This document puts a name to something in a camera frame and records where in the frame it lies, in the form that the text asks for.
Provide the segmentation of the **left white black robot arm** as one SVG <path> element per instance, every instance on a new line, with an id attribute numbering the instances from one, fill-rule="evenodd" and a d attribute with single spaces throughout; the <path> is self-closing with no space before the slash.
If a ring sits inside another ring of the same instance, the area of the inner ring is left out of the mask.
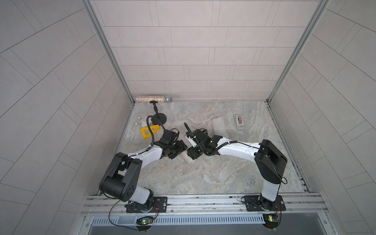
<path id="1" fill-rule="evenodd" d="M 146 149 L 131 154 L 117 153 L 100 181 L 99 190 L 107 197 L 122 202 L 129 201 L 131 208 L 141 211 L 152 209 L 154 193 L 138 185 L 141 169 L 163 157 L 175 158 L 187 150 L 182 140 L 172 145 L 155 143 Z"/>

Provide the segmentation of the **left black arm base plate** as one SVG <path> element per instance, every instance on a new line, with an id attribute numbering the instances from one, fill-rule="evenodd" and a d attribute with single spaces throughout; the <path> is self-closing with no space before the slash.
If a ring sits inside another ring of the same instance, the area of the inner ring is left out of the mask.
<path id="1" fill-rule="evenodd" d="M 166 212 L 167 207 L 166 196 L 157 196 L 149 198 L 145 204 L 140 204 L 131 201 L 125 205 L 127 213 L 156 213 L 156 212 Z"/>

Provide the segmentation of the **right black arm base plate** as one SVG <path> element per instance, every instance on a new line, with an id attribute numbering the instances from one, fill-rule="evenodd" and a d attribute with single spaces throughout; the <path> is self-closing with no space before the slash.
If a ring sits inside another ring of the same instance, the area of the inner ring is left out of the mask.
<path id="1" fill-rule="evenodd" d="M 286 211 L 285 203 L 280 195 L 277 195 L 273 202 L 262 197 L 262 195 L 246 195 L 241 198 L 241 202 L 246 205 L 248 212 Z"/>

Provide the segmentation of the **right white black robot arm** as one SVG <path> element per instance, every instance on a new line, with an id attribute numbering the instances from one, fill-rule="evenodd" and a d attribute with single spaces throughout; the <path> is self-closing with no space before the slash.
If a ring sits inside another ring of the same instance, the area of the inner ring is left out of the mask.
<path id="1" fill-rule="evenodd" d="M 271 141 L 245 143 L 229 140 L 222 136 L 213 136 L 212 138 L 186 136 L 186 139 L 192 145 L 187 150 L 188 156 L 194 160 L 201 155 L 228 155 L 255 163 L 264 179 L 256 205 L 266 211 L 284 211 L 286 209 L 278 193 L 281 184 L 287 184 L 287 180 L 284 178 L 287 157 Z"/>

